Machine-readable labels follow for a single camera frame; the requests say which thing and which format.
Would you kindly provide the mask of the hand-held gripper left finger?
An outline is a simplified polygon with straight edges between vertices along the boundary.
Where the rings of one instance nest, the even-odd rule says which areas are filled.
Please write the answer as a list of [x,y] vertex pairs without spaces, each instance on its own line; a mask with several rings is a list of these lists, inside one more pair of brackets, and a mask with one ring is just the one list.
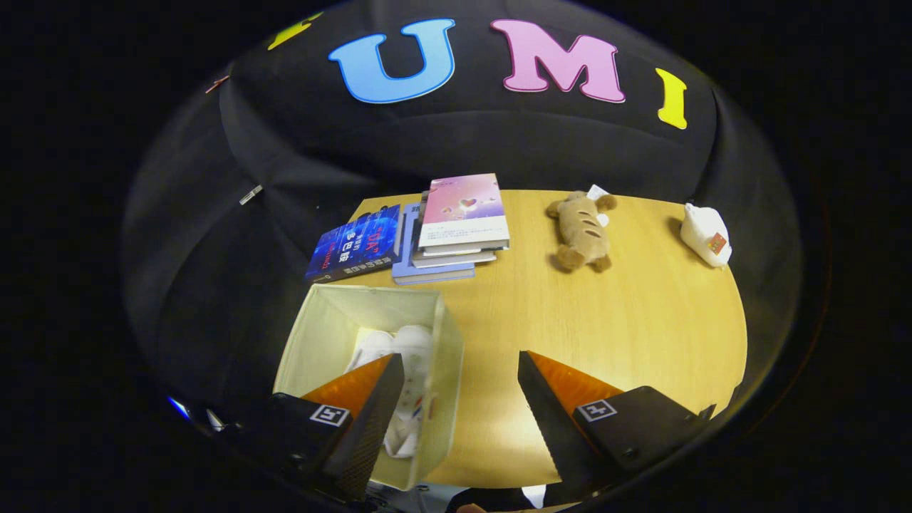
[[391,353],[302,396],[271,396],[267,436],[283,473],[332,499],[364,500],[404,382]]

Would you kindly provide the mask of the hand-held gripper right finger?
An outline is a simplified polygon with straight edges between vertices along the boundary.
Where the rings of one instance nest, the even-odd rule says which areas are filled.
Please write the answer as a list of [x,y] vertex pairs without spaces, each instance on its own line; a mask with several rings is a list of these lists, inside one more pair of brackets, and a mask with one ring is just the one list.
[[715,412],[691,412],[648,385],[625,392],[533,351],[519,355],[518,382],[560,477],[545,504],[632,480],[693,441]]

